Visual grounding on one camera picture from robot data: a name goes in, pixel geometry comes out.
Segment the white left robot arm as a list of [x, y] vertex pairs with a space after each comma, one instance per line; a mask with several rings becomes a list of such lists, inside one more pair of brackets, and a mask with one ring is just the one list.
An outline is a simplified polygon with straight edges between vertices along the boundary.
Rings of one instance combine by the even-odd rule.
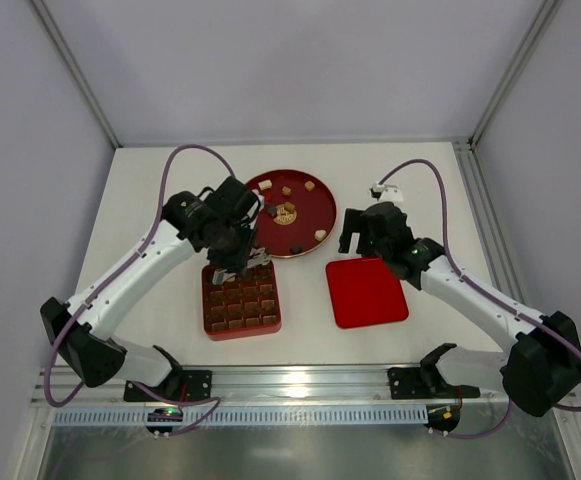
[[83, 385], [112, 378], [156, 387], [172, 376], [174, 360], [157, 347], [123, 343], [115, 332], [160, 280], [204, 252], [214, 280], [243, 274], [264, 259], [254, 249], [264, 198], [234, 177], [199, 194], [182, 191], [163, 203], [155, 223], [121, 260], [66, 301], [49, 298], [40, 315], [49, 341]]

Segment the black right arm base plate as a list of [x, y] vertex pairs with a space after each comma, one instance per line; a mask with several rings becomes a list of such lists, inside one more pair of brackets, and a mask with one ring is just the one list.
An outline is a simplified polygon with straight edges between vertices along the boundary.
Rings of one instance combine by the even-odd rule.
[[387, 379], [392, 400], [459, 400], [481, 396], [478, 387], [447, 383], [435, 367], [391, 367]]

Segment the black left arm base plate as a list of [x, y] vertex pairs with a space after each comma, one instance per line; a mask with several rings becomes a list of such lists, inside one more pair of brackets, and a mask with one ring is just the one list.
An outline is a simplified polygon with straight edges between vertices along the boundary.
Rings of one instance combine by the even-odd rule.
[[211, 387], [211, 370], [173, 369], [159, 385], [147, 387], [147, 391], [127, 381], [123, 400], [129, 403], [201, 402], [210, 398]]

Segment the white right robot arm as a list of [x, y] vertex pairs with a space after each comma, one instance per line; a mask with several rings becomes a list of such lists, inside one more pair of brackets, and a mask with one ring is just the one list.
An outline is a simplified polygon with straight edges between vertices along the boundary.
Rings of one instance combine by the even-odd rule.
[[444, 247], [417, 238], [407, 216], [390, 202], [344, 214], [339, 250], [379, 259], [393, 277], [449, 305], [498, 346], [498, 351], [446, 345], [433, 370], [450, 385], [499, 391], [522, 411], [544, 415], [581, 384], [581, 344], [574, 321], [561, 312], [545, 315], [451, 263]]

